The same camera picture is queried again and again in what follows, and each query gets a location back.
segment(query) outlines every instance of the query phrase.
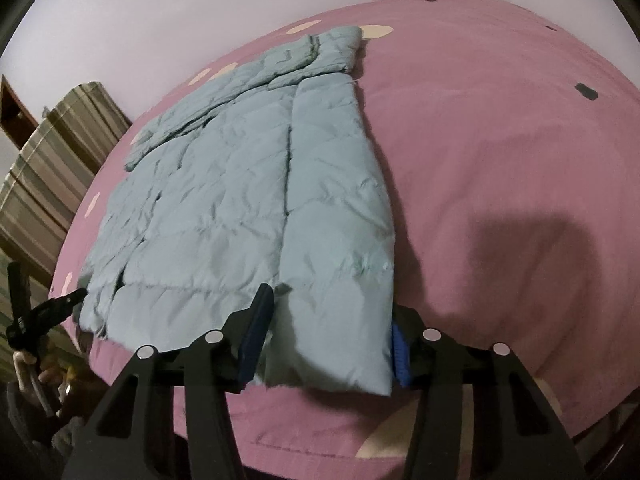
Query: striped headboard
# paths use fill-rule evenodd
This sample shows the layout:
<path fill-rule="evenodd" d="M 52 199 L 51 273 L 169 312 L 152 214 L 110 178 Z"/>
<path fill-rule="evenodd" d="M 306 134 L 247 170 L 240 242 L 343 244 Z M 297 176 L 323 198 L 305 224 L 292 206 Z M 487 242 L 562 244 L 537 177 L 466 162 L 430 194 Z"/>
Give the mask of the striped headboard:
<path fill-rule="evenodd" d="M 5 329 L 12 321 L 6 266 L 22 263 L 31 301 L 47 299 L 58 254 L 86 190 L 107 155 L 129 129 L 98 82 L 73 88 L 20 150 L 0 189 L 0 380 L 14 374 Z M 61 327 L 50 332 L 64 360 L 77 354 Z"/>

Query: striped fabric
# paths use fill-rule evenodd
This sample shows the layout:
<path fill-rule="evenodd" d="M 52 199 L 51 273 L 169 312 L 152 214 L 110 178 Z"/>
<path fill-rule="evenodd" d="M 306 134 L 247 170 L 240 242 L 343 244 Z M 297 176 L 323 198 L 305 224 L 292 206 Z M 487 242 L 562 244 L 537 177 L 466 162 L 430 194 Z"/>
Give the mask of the striped fabric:
<path fill-rule="evenodd" d="M 72 89 L 31 135 L 0 189 L 0 379 L 13 376 L 4 330 L 11 323 L 6 266 L 22 263 L 31 299 L 47 299 L 66 232 L 95 174 L 130 122 L 98 82 Z M 60 327 L 56 353 L 76 353 Z"/>

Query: silver screw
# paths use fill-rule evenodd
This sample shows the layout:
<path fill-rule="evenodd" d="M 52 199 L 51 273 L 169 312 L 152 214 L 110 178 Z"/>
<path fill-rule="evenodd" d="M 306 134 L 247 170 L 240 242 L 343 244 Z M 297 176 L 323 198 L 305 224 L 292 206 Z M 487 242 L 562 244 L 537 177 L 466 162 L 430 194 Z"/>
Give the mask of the silver screw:
<path fill-rule="evenodd" d="M 511 349 L 505 345 L 504 343 L 496 343 L 494 345 L 494 352 L 498 355 L 509 355 L 511 353 Z"/>
<path fill-rule="evenodd" d="M 204 336 L 204 341 L 207 343 L 219 343 L 225 338 L 225 335 L 220 332 L 220 330 L 212 330 L 211 332 L 207 332 L 207 335 Z"/>
<path fill-rule="evenodd" d="M 439 341 L 442 337 L 440 330 L 436 330 L 435 328 L 428 328 L 424 332 L 422 332 L 422 337 L 427 341 Z"/>
<path fill-rule="evenodd" d="M 154 354 L 154 348 L 152 346 L 146 345 L 138 348 L 138 352 L 136 355 L 139 359 L 149 359 Z"/>

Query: pink bedspread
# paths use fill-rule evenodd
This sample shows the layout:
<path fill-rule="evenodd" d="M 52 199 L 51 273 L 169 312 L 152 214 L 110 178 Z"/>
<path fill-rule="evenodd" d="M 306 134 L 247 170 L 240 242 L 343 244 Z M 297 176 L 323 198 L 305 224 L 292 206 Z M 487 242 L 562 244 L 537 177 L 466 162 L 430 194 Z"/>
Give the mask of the pink bedspread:
<path fill-rule="evenodd" d="M 52 293 L 75 286 L 149 119 L 270 46 L 383 25 L 364 27 L 374 37 L 354 76 L 392 200 L 396 301 L 465 344 L 510 344 L 555 392 L 568 432 L 586 428 L 640 384 L 638 90 L 567 32 L 497 0 L 388 0 L 309 21 L 211 63 L 138 118 L 82 202 Z M 113 381 L 129 356 L 95 341 L 90 357 Z M 402 457 L 385 431 L 413 399 L 252 387 L 229 406 L 247 465 L 304 480 L 389 480 Z M 175 404 L 184 434 L 181 392 Z"/>

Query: dark gray spot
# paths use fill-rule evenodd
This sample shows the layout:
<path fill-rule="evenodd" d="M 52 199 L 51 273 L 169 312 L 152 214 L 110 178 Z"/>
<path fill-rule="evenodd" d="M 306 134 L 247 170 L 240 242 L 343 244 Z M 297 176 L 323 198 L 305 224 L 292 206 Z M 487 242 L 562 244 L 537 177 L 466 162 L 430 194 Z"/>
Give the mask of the dark gray spot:
<path fill-rule="evenodd" d="M 589 88 L 584 83 L 578 83 L 575 86 L 575 89 L 582 95 L 584 95 L 589 101 L 595 101 L 598 98 L 598 93 L 593 88 Z"/>

